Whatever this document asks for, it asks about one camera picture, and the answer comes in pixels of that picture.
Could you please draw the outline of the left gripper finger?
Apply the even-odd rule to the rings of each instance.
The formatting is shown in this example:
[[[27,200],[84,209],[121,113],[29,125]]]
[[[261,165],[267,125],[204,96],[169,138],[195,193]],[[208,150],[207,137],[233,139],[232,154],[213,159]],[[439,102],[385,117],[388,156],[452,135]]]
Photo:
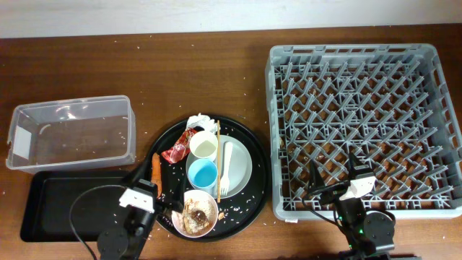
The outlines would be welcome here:
[[[137,183],[140,179],[150,179],[150,161],[148,159],[139,163],[139,165],[124,177],[125,184]]]
[[[182,213],[184,209],[183,202],[179,201],[157,201],[157,207],[159,208],[160,215],[166,218],[171,218],[173,212]]]

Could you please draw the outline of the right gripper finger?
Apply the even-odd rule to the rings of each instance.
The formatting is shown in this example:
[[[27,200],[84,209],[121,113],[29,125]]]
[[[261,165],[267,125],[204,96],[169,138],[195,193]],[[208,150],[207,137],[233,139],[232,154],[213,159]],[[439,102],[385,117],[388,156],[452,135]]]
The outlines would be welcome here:
[[[372,176],[372,169],[361,162],[353,153],[349,153],[349,160],[347,162],[348,179],[361,179]]]
[[[309,189],[318,189],[324,187],[325,183],[318,171],[318,166],[315,160],[310,161],[310,180],[309,180]]]

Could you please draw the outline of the light blue cup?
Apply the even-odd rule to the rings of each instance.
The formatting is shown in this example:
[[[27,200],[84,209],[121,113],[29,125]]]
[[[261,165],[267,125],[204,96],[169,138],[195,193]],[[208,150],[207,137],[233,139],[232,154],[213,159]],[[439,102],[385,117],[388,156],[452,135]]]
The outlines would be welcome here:
[[[213,195],[217,185],[218,170],[208,159],[197,159],[188,168],[188,179],[195,189]]]

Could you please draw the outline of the white paper cup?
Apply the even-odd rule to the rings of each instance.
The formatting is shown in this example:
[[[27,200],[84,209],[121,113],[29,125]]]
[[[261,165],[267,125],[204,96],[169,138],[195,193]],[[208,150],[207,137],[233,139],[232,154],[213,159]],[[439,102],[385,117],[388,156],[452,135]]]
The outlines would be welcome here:
[[[209,131],[198,131],[189,143],[191,153],[198,159],[214,161],[217,157],[218,139]]]

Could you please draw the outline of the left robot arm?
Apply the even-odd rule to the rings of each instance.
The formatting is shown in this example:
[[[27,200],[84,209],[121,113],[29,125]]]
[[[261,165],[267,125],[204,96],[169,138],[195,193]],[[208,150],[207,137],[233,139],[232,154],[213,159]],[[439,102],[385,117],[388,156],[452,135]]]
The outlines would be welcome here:
[[[119,206],[128,209],[123,224],[99,234],[97,248],[101,259],[138,259],[157,217],[182,212],[186,181],[181,179],[173,199],[163,201],[162,167],[159,158],[145,160],[123,178]]]

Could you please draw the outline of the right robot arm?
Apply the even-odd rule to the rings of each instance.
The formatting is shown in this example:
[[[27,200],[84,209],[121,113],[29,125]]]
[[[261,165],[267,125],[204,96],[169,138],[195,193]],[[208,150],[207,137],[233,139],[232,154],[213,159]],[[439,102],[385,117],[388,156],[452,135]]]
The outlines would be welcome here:
[[[334,205],[331,224],[344,234],[348,251],[339,252],[337,259],[392,259],[396,218],[386,210],[367,210],[362,197],[370,193],[376,182],[371,167],[353,153],[347,161],[348,179],[326,185],[314,160],[309,162],[310,180],[302,202],[317,196],[321,205]]]

